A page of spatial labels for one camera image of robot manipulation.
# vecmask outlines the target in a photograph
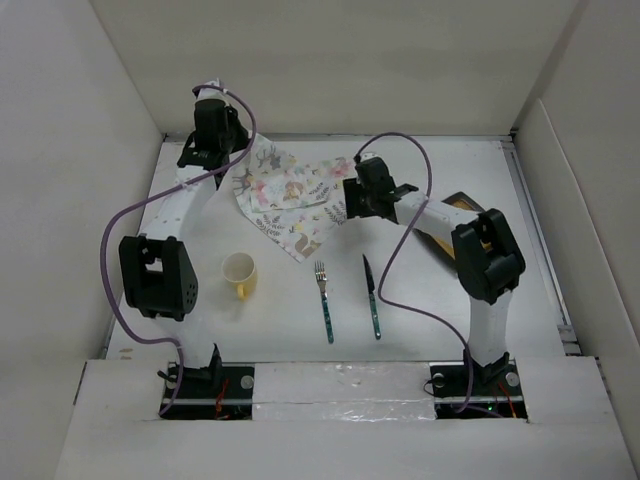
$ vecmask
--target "fork tines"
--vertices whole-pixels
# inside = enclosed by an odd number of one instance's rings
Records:
[[[316,280],[322,281],[327,279],[327,274],[324,271],[324,262],[317,261],[316,262]]]

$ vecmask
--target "floral napkin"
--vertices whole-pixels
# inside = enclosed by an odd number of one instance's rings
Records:
[[[347,220],[342,180],[353,160],[302,163],[262,135],[231,171],[240,209],[262,233],[302,262]]]

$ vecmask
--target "teal handle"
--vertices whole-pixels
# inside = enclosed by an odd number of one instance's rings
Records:
[[[331,315],[329,315],[329,302],[326,295],[322,295],[322,312],[324,313],[324,326],[327,328],[327,340],[333,343],[333,327],[331,326]]]
[[[369,295],[369,306],[371,307],[371,320],[373,321],[373,333],[376,335],[376,340],[382,338],[380,333],[380,322],[378,321],[378,309],[376,308],[376,297],[373,294]]]

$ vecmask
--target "knife handle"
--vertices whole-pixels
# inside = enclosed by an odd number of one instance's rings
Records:
[[[376,297],[373,294],[369,294],[369,306],[371,307],[371,320],[373,321],[373,333],[376,335],[376,340],[380,340],[382,334],[380,333],[380,322],[378,321],[378,309],[376,308]]]

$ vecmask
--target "yellow cup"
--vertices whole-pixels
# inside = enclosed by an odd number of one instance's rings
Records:
[[[246,253],[233,253],[225,258],[222,275],[234,287],[240,300],[249,298],[258,283],[256,264]]]

